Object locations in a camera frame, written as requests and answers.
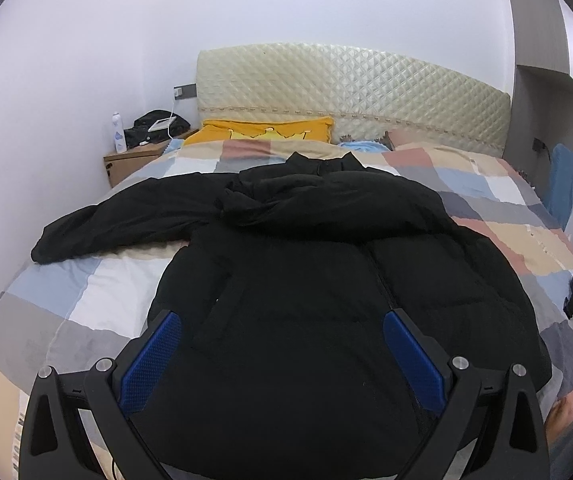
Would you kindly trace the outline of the black puffer jacket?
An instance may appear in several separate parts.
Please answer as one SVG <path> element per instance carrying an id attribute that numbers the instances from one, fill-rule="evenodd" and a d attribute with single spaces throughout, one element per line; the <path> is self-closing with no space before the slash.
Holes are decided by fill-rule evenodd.
<path id="1" fill-rule="evenodd" d="M 439 194 L 352 155 L 145 180 L 51 223 L 32 260 L 174 240 L 150 314 L 175 312 L 181 341 L 134 416 L 166 465 L 212 479 L 397 474 L 433 418 L 387 349 L 395 308 L 452 356 L 550 379 L 496 245 Z"/>

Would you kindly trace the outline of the blue towel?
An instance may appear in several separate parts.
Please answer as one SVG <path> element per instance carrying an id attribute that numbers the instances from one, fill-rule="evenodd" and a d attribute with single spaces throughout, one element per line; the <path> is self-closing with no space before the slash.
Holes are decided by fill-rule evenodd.
<path id="1" fill-rule="evenodd" d="M 573 208 L 573 151 L 562 143 L 551 152 L 545 207 L 564 230 Z"/>

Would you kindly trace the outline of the checkered patchwork quilt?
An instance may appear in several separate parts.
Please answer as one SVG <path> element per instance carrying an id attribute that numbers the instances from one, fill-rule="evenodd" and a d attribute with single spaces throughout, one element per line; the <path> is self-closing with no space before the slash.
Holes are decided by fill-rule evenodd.
<path id="1" fill-rule="evenodd" d="M 573 247 L 533 188 L 493 156 L 411 143 L 359 161 L 433 188 L 462 226 L 490 238 L 532 301 L 552 378 L 543 411 L 573 390 L 573 318 L 563 306 Z M 0 478 L 13 479 L 28 395 L 40 367 L 84 370 L 116 356 L 141 334 L 174 248 L 141 247 L 37 266 L 29 263 L 0 295 Z"/>

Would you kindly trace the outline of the light blue pillow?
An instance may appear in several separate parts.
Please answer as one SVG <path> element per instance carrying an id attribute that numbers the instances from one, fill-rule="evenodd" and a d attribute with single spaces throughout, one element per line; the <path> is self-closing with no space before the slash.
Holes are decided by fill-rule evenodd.
<path id="1" fill-rule="evenodd" d="M 387 144 L 371 140 L 343 141 L 339 143 L 339 147 L 360 153 L 387 153 L 392 151 Z"/>

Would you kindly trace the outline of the wooden nightstand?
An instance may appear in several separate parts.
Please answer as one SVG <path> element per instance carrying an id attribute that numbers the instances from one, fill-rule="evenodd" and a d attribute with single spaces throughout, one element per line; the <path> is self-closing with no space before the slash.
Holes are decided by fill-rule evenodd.
<path id="1" fill-rule="evenodd" d="M 178 148 L 184 139 L 196 133 L 196 129 L 160 143 L 148 143 L 127 150 L 125 153 L 112 153 L 103 157 L 103 165 L 108 183 L 115 188 L 120 182 L 162 156 L 168 148 Z"/>

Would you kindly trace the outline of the cream quilted headboard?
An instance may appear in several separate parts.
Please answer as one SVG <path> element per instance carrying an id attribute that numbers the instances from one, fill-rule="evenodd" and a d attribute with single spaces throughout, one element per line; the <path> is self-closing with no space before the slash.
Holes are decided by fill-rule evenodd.
<path id="1" fill-rule="evenodd" d="M 508 93 L 409 56 L 329 44 L 247 44 L 196 62 L 202 120 L 294 122 L 329 116 L 332 140 L 377 140 L 401 129 L 420 141 L 499 157 Z"/>

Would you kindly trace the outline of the white spray bottle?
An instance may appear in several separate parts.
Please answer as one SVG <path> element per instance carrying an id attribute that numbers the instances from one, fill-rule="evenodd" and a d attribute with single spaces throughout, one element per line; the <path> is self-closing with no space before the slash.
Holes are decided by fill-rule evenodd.
<path id="1" fill-rule="evenodd" d="M 128 150 L 128 148 L 125 138 L 122 116 L 120 116 L 119 113 L 113 114 L 112 125 L 113 125 L 113 140 L 115 144 L 115 151 L 117 154 L 123 154 Z"/>

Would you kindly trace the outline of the yellow pillow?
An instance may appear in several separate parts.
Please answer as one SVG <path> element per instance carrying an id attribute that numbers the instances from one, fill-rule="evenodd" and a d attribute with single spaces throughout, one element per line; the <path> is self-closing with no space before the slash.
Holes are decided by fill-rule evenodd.
<path id="1" fill-rule="evenodd" d="M 241 122 L 241 120 L 209 119 L 196 133 L 184 140 L 184 145 L 226 141 L 318 141 L 331 142 L 334 120 L 320 117 L 296 122 Z"/>

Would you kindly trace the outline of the black bag on nightstand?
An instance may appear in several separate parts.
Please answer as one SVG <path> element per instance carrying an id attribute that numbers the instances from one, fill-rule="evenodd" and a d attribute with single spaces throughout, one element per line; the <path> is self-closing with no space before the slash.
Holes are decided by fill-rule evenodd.
<path id="1" fill-rule="evenodd" d="M 125 130 L 127 148 L 132 150 L 142 143 L 157 144 L 191 129 L 190 122 L 168 110 L 151 110 L 134 121 Z"/>

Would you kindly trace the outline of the grey wall cabinet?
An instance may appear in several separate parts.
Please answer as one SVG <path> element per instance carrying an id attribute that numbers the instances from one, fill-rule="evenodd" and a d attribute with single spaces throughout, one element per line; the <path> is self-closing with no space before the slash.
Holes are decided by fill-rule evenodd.
<path id="1" fill-rule="evenodd" d="M 510 0 L 515 80 L 503 158 L 535 188 L 548 191 L 553 148 L 573 152 L 570 33 L 560 0 Z"/>

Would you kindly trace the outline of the wall power outlet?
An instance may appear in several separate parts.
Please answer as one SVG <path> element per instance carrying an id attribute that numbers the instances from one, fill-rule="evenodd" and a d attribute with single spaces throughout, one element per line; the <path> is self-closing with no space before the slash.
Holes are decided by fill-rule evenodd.
<path id="1" fill-rule="evenodd" d="M 180 84 L 180 86 L 175 86 L 172 88 L 174 91 L 174 99 L 178 100 L 185 100 L 185 99 L 195 99 L 196 94 L 196 84 Z"/>

